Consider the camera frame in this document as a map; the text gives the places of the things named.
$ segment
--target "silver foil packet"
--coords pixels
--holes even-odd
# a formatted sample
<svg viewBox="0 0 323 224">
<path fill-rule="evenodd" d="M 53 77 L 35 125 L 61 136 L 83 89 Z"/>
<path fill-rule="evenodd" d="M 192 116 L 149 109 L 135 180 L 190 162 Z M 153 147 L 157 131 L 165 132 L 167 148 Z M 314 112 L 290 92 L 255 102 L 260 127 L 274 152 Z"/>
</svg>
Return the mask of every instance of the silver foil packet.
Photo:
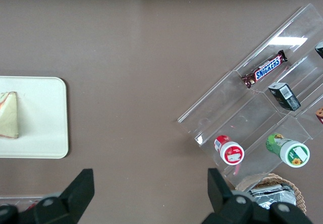
<svg viewBox="0 0 323 224">
<path fill-rule="evenodd" d="M 248 192 L 251 194 L 256 203 L 269 209 L 270 205 L 275 202 L 287 202 L 296 205 L 296 197 L 293 188 L 285 183 L 253 189 Z"/>
</svg>

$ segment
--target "white tray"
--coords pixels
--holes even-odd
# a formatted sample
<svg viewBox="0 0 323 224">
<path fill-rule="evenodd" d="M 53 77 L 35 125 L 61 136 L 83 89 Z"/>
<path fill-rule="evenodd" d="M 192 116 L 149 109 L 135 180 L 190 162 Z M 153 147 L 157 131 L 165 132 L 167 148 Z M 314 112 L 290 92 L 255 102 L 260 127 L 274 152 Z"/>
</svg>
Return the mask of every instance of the white tray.
<svg viewBox="0 0 323 224">
<path fill-rule="evenodd" d="M 64 157 L 69 149 L 64 81 L 0 76 L 0 93 L 9 91 L 17 93 L 19 138 L 0 137 L 0 157 Z"/>
</svg>

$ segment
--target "bottle lid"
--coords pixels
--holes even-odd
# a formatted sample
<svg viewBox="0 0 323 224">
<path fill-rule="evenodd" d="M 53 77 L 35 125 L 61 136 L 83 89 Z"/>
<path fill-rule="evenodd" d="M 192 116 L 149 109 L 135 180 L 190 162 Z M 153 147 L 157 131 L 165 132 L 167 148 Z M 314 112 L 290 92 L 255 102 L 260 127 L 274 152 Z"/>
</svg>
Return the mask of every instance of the bottle lid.
<svg viewBox="0 0 323 224">
<path fill-rule="evenodd" d="M 222 146 L 220 155 L 226 164 L 237 165 L 244 158 L 244 150 L 236 142 L 227 142 Z"/>
<path fill-rule="evenodd" d="M 280 157 L 290 167 L 302 167 L 308 162 L 310 153 L 306 145 L 291 141 L 283 145 Z"/>
</svg>

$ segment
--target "small jar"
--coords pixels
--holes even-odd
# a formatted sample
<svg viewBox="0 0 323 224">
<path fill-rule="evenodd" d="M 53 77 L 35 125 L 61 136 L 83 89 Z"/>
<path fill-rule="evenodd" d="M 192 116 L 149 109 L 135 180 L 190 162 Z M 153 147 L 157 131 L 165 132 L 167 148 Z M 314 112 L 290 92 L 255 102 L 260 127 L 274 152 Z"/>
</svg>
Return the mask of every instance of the small jar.
<svg viewBox="0 0 323 224">
<path fill-rule="evenodd" d="M 237 165 L 244 158 L 243 148 L 228 136 L 218 136 L 214 141 L 214 147 L 222 160 L 228 165 Z"/>
<path fill-rule="evenodd" d="M 307 146 L 298 141 L 284 138 L 279 133 L 271 134 L 268 137 L 266 148 L 290 167 L 302 167 L 310 157 Z"/>
</svg>

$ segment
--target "small black box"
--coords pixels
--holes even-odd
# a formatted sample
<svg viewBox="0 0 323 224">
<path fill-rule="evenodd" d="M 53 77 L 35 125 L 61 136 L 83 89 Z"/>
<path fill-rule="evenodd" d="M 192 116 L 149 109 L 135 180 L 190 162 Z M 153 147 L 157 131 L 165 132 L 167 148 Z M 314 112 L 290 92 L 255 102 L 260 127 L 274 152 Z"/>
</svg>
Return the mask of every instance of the small black box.
<svg viewBox="0 0 323 224">
<path fill-rule="evenodd" d="M 323 41 L 321 41 L 316 47 L 315 50 L 323 58 Z"/>
<path fill-rule="evenodd" d="M 301 104 L 287 83 L 273 83 L 268 89 L 282 108 L 292 111 L 300 108 Z"/>
</svg>

